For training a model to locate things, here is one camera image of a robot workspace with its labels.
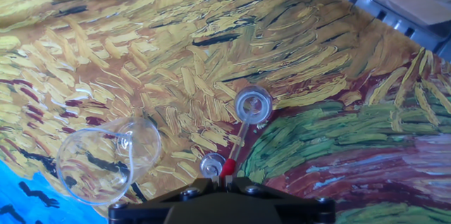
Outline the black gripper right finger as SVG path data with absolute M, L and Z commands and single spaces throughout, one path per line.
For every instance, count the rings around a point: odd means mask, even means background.
M 335 201 L 304 199 L 249 178 L 225 176 L 225 191 L 234 196 L 229 206 L 242 218 L 258 223 L 334 223 Z

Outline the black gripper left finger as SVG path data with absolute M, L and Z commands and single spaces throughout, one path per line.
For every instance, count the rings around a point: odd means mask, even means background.
M 223 179 L 197 178 L 190 185 L 141 204 L 114 203 L 108 208 L 108 224 L 164 223 L 171 209 L 193 199 L 221 192 Z

